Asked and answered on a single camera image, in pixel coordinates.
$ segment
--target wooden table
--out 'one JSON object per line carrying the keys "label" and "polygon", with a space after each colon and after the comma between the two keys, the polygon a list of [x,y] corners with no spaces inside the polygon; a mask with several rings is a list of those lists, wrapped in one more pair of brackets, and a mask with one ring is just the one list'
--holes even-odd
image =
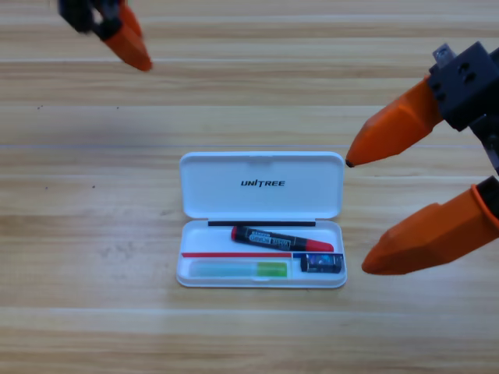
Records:
{"label": "wooden table", "polygon": [[499,47],[497,0],[132,0],[149,74],[55,4],[0,2],[0,372],[499,372],[497,242],[404,277],[360,269],[390,226],[494,173],[468,130],[345,172],[343,288],[175,279],[183,154],[345,156],[441,44]]}

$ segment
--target open case lid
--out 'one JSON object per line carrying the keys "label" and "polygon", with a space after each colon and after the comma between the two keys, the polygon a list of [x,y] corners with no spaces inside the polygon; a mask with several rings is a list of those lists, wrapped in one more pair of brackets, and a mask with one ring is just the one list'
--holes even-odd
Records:
{"label": "open case lid", "polygon": [[213,221],[312,221],[342,208],[333,152],[195,152],[180,161],[184,211]]}

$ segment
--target red marker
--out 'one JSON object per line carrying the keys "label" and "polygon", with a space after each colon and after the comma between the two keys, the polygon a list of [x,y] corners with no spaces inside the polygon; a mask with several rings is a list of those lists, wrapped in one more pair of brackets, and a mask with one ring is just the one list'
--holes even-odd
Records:
{"label": "red marker", "polygon": [[333,245],[317,240],[275,234],[274,232],[238,227],[232,229],[232,240],[289,252],[333,252]]}

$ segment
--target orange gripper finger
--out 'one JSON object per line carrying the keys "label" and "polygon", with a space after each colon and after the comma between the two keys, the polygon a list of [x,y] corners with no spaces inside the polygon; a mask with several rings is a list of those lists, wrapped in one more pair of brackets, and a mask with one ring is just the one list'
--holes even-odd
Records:
{"label": "orange gripper finger", "polygon": [[427,80],[428,76],[367,120],[347,153],[349,167],[399,154],[443,121]]}
{"label": "orange gripper finger", "polygon": [[400,275],[450,263],[499,238],[499,220],[472,186],[431,204],[386,231],[365,258],[365,272]]}
{"label": "orange gripper finger", "polygon": [[139,20],[136,18],[135,13],[128,6],[125,0],[119,1],[119,18],[139,37],[142,37],[142,29],[140,28]]}
{"label": "orange gripper finger", "polygon": [[146,46],[132,29],[123,23],[119,32],[106,39],[104,43],[126,64],[148,72],[152,69],[152,61]]}

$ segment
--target unitree logo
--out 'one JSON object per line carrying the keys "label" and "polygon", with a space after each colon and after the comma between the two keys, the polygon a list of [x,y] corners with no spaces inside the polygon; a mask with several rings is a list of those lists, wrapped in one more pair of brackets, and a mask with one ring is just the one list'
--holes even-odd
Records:
{"label": "unitree logo", "polygon": [[259,181],[255,179],[254,181],[242,181],[241,185],[254,185],[255,187],[278,187],[284,186],[285,181]]}

